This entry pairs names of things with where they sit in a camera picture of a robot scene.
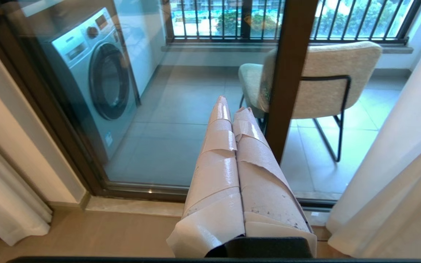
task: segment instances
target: balcony railing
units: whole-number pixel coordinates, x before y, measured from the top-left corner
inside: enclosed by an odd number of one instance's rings
[[[163,0],[167,42],[277,42],[286,0]],[[406,44],[421,0],[319,0],[311,42]]]

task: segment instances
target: label sticker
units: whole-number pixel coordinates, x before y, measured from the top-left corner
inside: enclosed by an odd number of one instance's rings
[[[105,135],[105,142],[107,143],[107,147],[113,143],[113,137],[111,136],[111,132],[109,131],[107,135]]]

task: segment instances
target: paper-wrapped object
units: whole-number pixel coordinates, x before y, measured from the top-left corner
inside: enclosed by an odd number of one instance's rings
[[[247,237],[303,237],[316,256],[317,238],[250,108],[235,113],[233,132]]]
[[[182,219],[167,239],[176,257],[203,258],[244,234],[236,149],[227,100],[220,96],[209,118]]]

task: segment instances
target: washing machine drum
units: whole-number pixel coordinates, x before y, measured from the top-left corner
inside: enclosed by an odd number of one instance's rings
[[[98,113],[119,118],[126,109],[130,85],[128,65],[113,44],[103,43],[95,50],[90,64],[90,95]]]

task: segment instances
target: washing machine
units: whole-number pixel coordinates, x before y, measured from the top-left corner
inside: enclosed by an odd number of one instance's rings
[[[45,47],[62,87],[58,100],[70,108],[75,128],[102,163],[114,156],[137,108],[123,46],[107,8],[102,8]]]

